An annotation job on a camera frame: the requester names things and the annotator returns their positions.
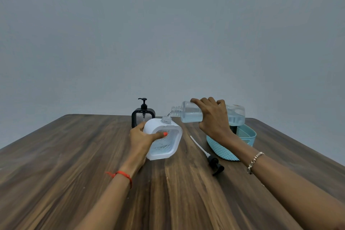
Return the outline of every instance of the soap dispenser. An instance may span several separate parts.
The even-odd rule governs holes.
[[[138,98],[143,101],[140,108],[137,108],[132,113],[132,128],[135,128],[138,124],[140,124],[143,121],[148,121],[152,118],[156,117],[156,113],[153,109],[147,108],[147,104],[145,104],[145,101],[147,98]]]

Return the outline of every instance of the wood grain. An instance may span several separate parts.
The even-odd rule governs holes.
[[[183,124],[177,152],[147,161],[133,180],[115,229],[301,229],[240,162],[211,175]],[[256,119],[254,147],[345,202],[345,167]],[[128,154],[130,116],[65,115],[0,149],[0,229],[73,229]]]

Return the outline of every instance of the teal basket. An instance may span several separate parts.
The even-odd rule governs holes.
[[[241,138],[244,142],[246,142],[248,145],[253,146],[254,140],[256,137],[256,132],[251,129],[247,125],[241,125],[237,127],[237,133],[239,138]],[[209,146],[212,148],[212,150],[221,158],[230,160],[230,161],[239,161],[239,159],[231,153],[229,150],[227,150],[224,146],[221,146],[216,141],[214,141],[209,136],[206,136],[206,140],[209,144]]]

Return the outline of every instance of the red string bracelet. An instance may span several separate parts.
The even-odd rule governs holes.
[[[116,174],[121,174],[124,177],[127,177],[129,179],[129,183],[130,183],[130,188],[132,188],[132,179],[130,178],[129,174],[126,174],[123,171],[117,171],[116,173],[112,174],[110,172],[106,172],[106,174],[110,175],[112,178],[114,178],[116,176]]]

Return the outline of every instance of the forearm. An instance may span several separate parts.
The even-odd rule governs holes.
[[[138,164],[135,160],[127,160],[119,170],[129,174],[132,178],[137,169]],[[117,174],[75,230],[113,230],[129,188],[129,179]]]
[[[239,137],[228,137],[222,145],[248,167],[259,152]],[[252,172],[304,229],[335,229],[345,220],[345,206],[317,186],[280,165],[260,156]]]

